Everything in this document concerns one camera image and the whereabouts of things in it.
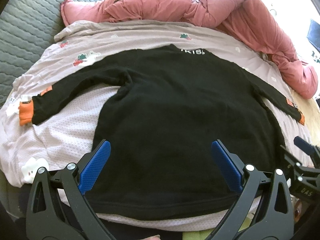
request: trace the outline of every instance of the pink comforter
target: pink comforter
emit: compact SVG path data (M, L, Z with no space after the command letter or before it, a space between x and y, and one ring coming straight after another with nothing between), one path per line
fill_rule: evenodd
M67 10L72 10L71 6L67 8L70 1L61 5L67 24L75 20L115 23L151 19L188 22L224 32L251 49L268 54L284 81L303 98L309 99L316 93L318 77L313 66L302 65L291 39L261 0L120 0L115 3L104 0L91 3L90 10L82 5L85 13L66 20Z

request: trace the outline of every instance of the pink duvet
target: pink duvet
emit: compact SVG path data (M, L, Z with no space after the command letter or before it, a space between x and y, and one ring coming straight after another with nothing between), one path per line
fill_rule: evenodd
M65 0L61 5L66 26L76 20L115 23L151 19L215 29L268 54L284 81L303 98L316 93L318 77L313 66L302 65L291 39L261 0L104 0L80 3L80 7L77 3Z

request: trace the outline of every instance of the quilted mattress cover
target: quilted mattress cover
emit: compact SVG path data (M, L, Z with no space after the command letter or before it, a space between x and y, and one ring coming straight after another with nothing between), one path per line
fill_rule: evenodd
M0 107L15 78L25 73L54 43L63 28L63 0L9 0L0 15Z
M78 21L56 35L55 40L57 43L46 49L41 59L15 80L10 98L0 109L0 169L8 181L17 187L32 183L39 167L62 169L90 152L100 110L119 87L98 85L91 88L71 101L60 113L37 126L29 124L20 127L19 116L10 108L14 107L21 95L37 95L63 77L123 50L152 49L169 44L180 49L207 49L259 76L291 101L295 101L275 65L264 61L242 42L215 30L187 23L151 20L116 24ZM278 110L268 100L265 103L279 121L287 148L304 165L310 165L310 158L293 145L297 135L310 142L307 127ZM60 192L60 196L63 202L68 203L64 191ZM222 211L163 221L139 221L114 214L98 216L140 227L198 231L214 228L224 214L225 211Z

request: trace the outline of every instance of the bed sheet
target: bed sheet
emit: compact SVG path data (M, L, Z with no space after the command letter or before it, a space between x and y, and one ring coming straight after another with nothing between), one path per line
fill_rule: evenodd
M18 102L21 95L37 95L61 78L123 50L152 49L169 44L186 50L207 49L259 76L294 102L290 89L283 82L276 66L269 65L258 53L231 36L188 23L139 20L97 24L78 21L57 34L55 41L56 44L46 49L42 57L14 81L12 93L0 110L0 168L10 184L17 187L32 183L41 166L50 170L62 169L66 164L77 162L83 154L90 152L99 112L104 102L119 87L98 85L89 89L59 114L38 126L29 124L20 127L18 115L11 113L8 116L8 109ZM304 165L310 165L310 158L293 145L293 139L297 135L310 142L307 127L275 108L266 99L265 103L279 121L287 148ZM68 203L63 190L60 191L60 197L64 203ZM256 208L258 201L254 201L252 210ZM162 221L139 221L113 214L98 216L140 227L199 231L214 228L225 212Z

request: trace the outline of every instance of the black sleeve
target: black sleeve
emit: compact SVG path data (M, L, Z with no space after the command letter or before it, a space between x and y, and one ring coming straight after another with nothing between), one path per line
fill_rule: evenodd
M99 83L114 86L130 83L131 78L126 69L119 66L117 60L106 57L61 79L41 94L33 96L31 102L20 103L20 125L28 122L40 124L57 114L79 93Z
M280 93L273 86L269 85L261 78L248 71L241 69L244 75L248 78L253 88L253 91L262 97L267 98L271 103L273 103L278 109L290 115L297 122L304 125L304 116L302 112L294 105L290 99L286 98L282 93Z

